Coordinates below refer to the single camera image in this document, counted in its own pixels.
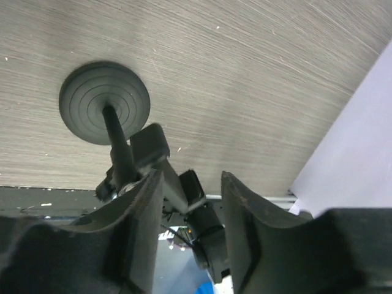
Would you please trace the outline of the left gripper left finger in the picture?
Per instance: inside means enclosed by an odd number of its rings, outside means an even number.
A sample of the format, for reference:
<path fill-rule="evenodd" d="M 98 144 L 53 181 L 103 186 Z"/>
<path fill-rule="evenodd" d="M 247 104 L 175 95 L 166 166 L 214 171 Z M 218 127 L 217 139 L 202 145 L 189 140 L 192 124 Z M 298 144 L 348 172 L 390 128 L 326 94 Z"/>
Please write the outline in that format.
<path fill-rule="evenodd" d="M 2 293 L 151 293 L 164 176 L 71 225 L 1 218 Z"/>

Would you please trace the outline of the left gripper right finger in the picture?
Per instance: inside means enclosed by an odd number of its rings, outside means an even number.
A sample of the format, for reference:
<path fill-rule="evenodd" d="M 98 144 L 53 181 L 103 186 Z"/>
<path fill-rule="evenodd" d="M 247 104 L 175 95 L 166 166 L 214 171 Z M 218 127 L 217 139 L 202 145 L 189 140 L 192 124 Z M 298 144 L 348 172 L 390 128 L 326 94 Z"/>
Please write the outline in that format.
<path fill-rule="evenodd" d="M 391 210 L 330 209 L 307 220 L 221 176 L 235 293 L 390 293 Z"/>

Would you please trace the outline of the black phone stand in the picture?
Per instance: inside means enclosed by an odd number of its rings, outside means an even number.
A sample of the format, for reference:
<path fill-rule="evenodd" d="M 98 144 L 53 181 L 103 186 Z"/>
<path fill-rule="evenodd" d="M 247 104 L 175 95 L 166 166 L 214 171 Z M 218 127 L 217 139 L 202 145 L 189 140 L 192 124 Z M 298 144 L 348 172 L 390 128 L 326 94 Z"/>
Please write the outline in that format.
<path fill-rule="evenodd" d="M 74 70 L 59 92 L 59 112 L 78 138 L 110 146 L 111 167 L 96 187 L 108 202 L 127 192 L 152 169 L 164 173 L 167 210 L 185 215 L 202 206 L 206 196 L 194 171 L 178 175 L 170 165 L 170 148 L 158 123 L 146 124 L 151 109 L 140 77 L 113 61 L 95 61 Z"/>

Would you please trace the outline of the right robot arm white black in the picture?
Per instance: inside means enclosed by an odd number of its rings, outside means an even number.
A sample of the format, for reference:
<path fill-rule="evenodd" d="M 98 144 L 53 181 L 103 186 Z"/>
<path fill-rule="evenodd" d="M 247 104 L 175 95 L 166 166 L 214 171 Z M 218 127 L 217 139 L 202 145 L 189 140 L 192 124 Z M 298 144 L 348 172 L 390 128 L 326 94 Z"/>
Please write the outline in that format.
<path fill-rule="evenodd" d="M 197 265 L 207 270 L 215 284 L 230 275 L 225 228 L 213 206 L 204 204 L 191 211 L 186 224 L 192 231 L 192 250 Z"/>

